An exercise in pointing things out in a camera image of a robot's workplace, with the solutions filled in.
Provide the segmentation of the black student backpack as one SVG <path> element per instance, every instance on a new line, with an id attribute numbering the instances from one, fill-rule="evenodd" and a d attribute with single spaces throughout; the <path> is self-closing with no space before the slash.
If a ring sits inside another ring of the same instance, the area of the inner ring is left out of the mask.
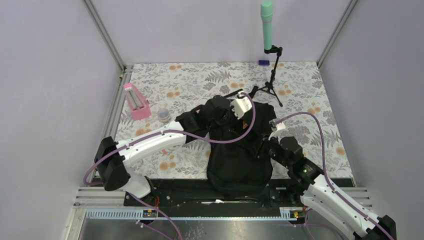
<path id="1" fill-rule="evenodd" d="M 255 111 L 248 111 L 241 119 L 209 128 L 212 140 L 236 139 L 252 127 L 248 134 L 232 143 L 211 143 L 206 176 L 219 192 L 230 196 L 256 194 L 271 179 L 273 166 L 270 157 L 258 156 L 263 138 L 272 132 L 269 122 L 276 118 L 274 107 L 255 102 Z"/>

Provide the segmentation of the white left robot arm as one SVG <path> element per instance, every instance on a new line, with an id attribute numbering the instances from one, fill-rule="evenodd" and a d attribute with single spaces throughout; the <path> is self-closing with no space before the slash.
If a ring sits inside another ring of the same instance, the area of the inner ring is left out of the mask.
<path id="1" fill-rule="evenodd" d="M 216 96 L 159 129 L 127 140 L 115 141 L 111 136 L 102 139 L 93 164 L 100 177 L 99 184 L 107 192 L 131 193 L 144 206 L 152 204 L 154 190 L 146 177 L 135 173 L 132 165 L 161 150 L 193 140 L 212 143 L 213 140 L 206 137 L 212 126 L 232 124 L 241 119 L 251 109 L 249 102 L 245 97 L 230 101 Z"/>

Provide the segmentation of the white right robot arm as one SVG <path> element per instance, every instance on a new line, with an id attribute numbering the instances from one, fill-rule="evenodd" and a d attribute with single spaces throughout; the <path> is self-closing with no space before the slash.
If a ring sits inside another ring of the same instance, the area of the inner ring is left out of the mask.
<path id="1" fill-rule="evenodd" d="M 294 137 L 264 138 L 259 157 L 269 157 L 288 170 L 292 183 L 287 201 L 310 207 L 333 224 L 349 240 L 395 240 L 395 221 L 378 216 L 338 187 L 324 170 L 306 158 Z"/>

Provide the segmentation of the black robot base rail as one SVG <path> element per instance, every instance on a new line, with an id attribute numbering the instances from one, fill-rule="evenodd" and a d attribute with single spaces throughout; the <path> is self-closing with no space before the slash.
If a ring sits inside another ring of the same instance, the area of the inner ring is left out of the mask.
<path id="1" fill-rule="evenodd" d="M 289 210 L 289 218 L 304 216 L 307 206 L 295 196 L 289 179 L 272 179 L 255 193 L 223 193 L 206 179 L 152 179 L 153 190 L 142 201 L 169 217 L 271 218 Z"/>

